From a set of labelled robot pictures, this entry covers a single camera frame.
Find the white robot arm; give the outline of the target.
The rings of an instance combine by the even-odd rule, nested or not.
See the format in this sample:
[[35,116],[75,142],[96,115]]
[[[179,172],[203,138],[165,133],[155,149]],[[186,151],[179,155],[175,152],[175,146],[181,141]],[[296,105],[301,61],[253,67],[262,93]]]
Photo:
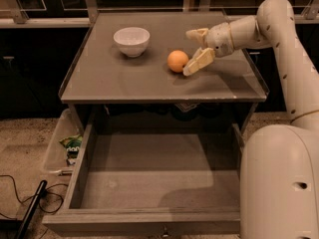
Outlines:
[[213,59],[272,49],[286,124],[256,130],[240,163],[241,239],[319,239],[319,73],[296,33],[288,0],[264,0],[253,16],[189,30],[199,47],[190,76]]

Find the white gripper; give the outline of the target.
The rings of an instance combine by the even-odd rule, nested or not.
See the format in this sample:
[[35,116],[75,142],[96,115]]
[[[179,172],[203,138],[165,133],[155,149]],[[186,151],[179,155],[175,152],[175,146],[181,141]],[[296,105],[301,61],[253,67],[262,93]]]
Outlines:
[[211,64],[215,56],[221,58],[234,52],[229,23],[213,26],[209,30],[207,28],[188,30],[185,35],[188,39],[196,41],[201,47],[208,47],[198,48],[187,62],[182,71],[187,77]]

